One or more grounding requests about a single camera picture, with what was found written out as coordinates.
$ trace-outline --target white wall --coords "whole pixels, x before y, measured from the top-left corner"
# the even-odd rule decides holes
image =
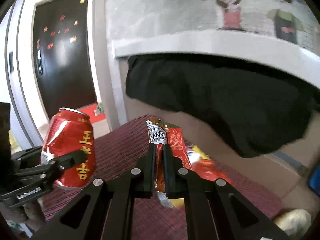
[[[120,123],[116,104],[113,97],[111,74],[107,51],[107,18],[105,0],[93,0],[92,5],[92,37],[94,60],[98,73],[98,83],[101,94],[101,101],[110,130],[117,128]]]
[[[21,83],[25,93],[26,101],[30,109],[30,113],[34,119],[37,128],[46,125],[49,122],[49,119],[42,103],[34,71],[32,51],[33,20],[36,5],[47,1],[48,0],[25,0],[21,14],[21,23],[19,28],[18,39],[18,57],[20,65]],[[97,100],[98,102],[100,102],[101,96],[98,86],[92,44],[92,0],[88,0],[87,26],[89,59],[91,65],[93,84],[96,91]]]
[[[108,0],[108,38],[150,38],[184,31],[216,30],[223,26],[223,10],[217,0]],[[315,16],[304,0],[240,0],[240,25],[247,33],[275,36],[268,12],[280,9],[300,20],[298,45],[316,52]]]
[[[6,16],[0,23],[0,51],[4,53],[5,51],[5,36],[6,36],[6,31],[7,31],[7,25],[8,25],[8,19],[10,15],[12,7],[10,10],[7,12]],[[9,89],[8,89],[8,83],[7,83],[7,78],[6,78],[6,72],[5,72],[5,60],[7,60],[7,57],[2,54],[2,57],[0,58],[0,102],[4,103],[10,103],[11,108],[10,108],[10,128],[11,131],[18,141],[18,144],[22,149],[27,149],[30,148],[31,145],[28,142],[28,139],[26,138],[19,121],[17,119],[17,116],[15,114],[15,111],[12,107],[11,103],[11,98],[9,94]]]

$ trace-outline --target red floor mat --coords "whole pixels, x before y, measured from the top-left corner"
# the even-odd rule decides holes
[[[94,115],[94,110],[97,108],[97,103],[90,105],[90,106],[85,106],[79,109],[79,111],[87,114],[90,116],[90,122],[91,123],[95,123],[95,122],[99,122],[103,119],[106,118],[106,116],[104,114],[99,114],[97,116]]]

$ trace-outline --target dark door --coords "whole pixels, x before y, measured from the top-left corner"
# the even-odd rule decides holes
[[[60,107],[97,101],[88,55],[88,0],[54,0],[36,7],[35,71],[49,118]]]

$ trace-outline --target red food package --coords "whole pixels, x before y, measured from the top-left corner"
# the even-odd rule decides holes
[[[172,154],[174,157],[182,160],[182,165],[184,168],[192,170],[191,163],[188,158],[186,147],[184,145],[182,130],[180,127],[169,127],[169,125],[164,125],[162,127],[167,134],[167,143],[170,144]]]
[[[164,167],[163,167],[163,145],[167,141],[165,131],[159,127],[157,119],[149,118],[147,120],[149,142],[156,145],[156,170],[155,170],[155,183],[156,190],[164,192]]]
[[[224,179],[229,184],[232,184],[231,179],[229,179],[224,172],[218,171],[214,168],[214,161],[212,160],[201,159],[200,161],[192,164],[192,169],[194,172],[198,173],[202,179],[211,181],[215,181],[216,179]]]

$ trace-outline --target cartoon wall sticker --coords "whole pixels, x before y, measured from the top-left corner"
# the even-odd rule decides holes
[[[297,31],[304,32],[301,21],[292,13],[281,10],[281,4],[292,3],[292,0],[275,0],[279,7],[268,12],[267,16],[273,20],[276,37],[285,41],[297,43]]]
[[[241,0],[217,0],[223,11],[223,27],[218,30],[243,31],[241,27],[241,7],[238,5]]]

